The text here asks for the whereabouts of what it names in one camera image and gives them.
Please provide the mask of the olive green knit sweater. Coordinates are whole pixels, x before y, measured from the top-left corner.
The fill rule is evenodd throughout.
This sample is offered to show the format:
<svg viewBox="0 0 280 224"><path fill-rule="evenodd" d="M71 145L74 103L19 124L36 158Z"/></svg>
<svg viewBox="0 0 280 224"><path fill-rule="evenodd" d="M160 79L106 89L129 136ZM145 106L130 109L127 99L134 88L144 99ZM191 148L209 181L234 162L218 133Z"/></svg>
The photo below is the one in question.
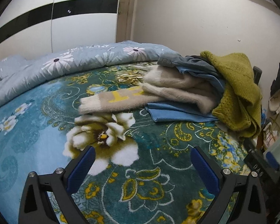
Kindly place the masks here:
<svg viewBox="0 0 280 224"><path fill-rule="evenodd" d="M207 59L225 79L225 91L212 114L239 138L255 138L260 133L262 94L254 83L251 63L244 53L216 56L202 51Z"/></svg>

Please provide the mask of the light blue floral quilt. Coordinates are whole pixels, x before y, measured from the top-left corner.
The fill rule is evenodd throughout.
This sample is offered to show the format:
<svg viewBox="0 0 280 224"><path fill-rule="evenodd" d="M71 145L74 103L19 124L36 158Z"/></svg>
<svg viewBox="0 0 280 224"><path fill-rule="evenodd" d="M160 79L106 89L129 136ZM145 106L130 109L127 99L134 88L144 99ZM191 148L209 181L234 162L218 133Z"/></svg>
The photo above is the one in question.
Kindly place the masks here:
<svg viewBox="0 0 280 224"><path fill-rule="evenodd" d="M154 43L124 41L78 46L34 60L15 55L0 61L0 107L22 93L55 78L106 66L156 61L176 51Z"/></svg>

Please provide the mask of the dark clutter beside bed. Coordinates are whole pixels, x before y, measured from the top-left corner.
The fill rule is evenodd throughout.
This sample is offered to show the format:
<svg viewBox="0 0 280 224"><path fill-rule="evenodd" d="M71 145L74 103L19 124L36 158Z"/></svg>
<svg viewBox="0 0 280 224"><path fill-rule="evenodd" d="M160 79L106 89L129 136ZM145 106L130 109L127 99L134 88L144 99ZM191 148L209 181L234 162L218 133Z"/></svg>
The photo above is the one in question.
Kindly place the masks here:
<svg viewBox="0 0 280 224"><path fill-rule="evenodd" d="M245 142L248 155L244 162L258 174L263 189L271 191L280 187L280 63L271 85L268 107L272 115L262 120L260 142L256 146Z"/></svg>

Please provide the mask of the wooden door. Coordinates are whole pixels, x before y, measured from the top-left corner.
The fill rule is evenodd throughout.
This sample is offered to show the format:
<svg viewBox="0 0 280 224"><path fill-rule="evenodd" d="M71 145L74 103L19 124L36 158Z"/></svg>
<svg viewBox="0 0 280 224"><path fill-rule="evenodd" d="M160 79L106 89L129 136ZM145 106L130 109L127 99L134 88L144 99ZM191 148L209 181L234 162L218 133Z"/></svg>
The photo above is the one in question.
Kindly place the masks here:
<svg viewBox="0 0 280 224"><path fill-rule="evenodd" d="M116 41L130 40L132 22L132 0L119 0Z"/></svg>

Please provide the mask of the white wardrobe black stripe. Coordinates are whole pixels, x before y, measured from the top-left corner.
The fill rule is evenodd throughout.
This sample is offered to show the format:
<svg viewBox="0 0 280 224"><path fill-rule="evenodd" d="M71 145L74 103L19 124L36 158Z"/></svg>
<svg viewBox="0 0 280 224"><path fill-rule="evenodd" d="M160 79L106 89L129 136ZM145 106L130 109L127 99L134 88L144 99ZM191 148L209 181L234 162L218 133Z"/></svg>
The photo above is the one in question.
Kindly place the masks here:
<svg viewBox="0 0 280 224"><path fill-rule="evenodd" d="M0 16L0 60L113 43L119 0L11 0Z"/></svg>

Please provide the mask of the floral teal plush blanket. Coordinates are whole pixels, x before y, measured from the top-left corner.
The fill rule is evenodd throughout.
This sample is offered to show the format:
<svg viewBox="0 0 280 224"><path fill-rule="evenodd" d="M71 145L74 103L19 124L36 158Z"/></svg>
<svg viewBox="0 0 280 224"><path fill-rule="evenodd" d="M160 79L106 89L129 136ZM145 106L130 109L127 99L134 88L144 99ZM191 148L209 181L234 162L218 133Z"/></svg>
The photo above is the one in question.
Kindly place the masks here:
<svg viewBox="0 0 280 224"><path fill-rule="evenodd" d="M66 146L80 99L139 84L148 63L54 79L0 108L0 212L18 222L28 173L52 173L75 154ZM96 118L85 142L96 160L72 197L89 223L195 223L213 200L192 166L202 150L222 168L247 175L243 145L213 122L156 123L143 108Z"/></svg>

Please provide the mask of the grey blue denim garment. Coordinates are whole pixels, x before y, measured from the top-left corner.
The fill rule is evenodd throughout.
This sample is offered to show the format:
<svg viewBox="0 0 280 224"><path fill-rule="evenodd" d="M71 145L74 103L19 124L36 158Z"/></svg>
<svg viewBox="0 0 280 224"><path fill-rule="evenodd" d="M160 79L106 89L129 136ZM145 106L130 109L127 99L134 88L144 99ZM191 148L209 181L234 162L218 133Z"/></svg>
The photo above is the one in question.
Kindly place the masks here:
<svg viewBox="0 0 280 224"><path fill-rule="evenodd" d="M182 74L186 72L192 76L206 79L217 90L223 94L225 90L225 79L211 63L200 56L185 56L164 54L158 61L158 65L176 67Z"/></svg>

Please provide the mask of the beige fuzzy sweater yellow letters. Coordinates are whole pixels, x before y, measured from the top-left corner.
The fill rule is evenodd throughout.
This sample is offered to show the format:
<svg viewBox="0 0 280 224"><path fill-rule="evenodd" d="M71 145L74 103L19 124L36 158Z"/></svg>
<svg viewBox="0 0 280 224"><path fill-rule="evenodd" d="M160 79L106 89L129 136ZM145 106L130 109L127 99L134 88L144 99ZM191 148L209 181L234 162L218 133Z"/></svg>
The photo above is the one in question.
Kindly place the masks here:
<svg viewBox="0 0 280 224"><path fill-rule="evenodd" d="M151 67L138 86L81 98L79 112L119 112L161 101L194 104L207 114L218 105L219 99L206 79L157 65Z"/></svg>

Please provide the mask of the blue folded garment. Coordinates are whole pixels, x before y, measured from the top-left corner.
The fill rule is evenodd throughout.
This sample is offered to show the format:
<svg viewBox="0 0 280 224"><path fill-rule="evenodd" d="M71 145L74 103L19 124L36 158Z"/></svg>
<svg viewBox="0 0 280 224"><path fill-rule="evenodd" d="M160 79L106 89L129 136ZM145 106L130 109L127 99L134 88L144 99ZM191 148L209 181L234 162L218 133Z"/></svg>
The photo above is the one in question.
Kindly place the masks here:
<svg viewBox="0 0 280 224"><path fill-rule="evenodd" d="M218 121L211 113L201 113L196 104L167 101L148 103L145 109L155 122L190 121L205 123Z"/></svg>

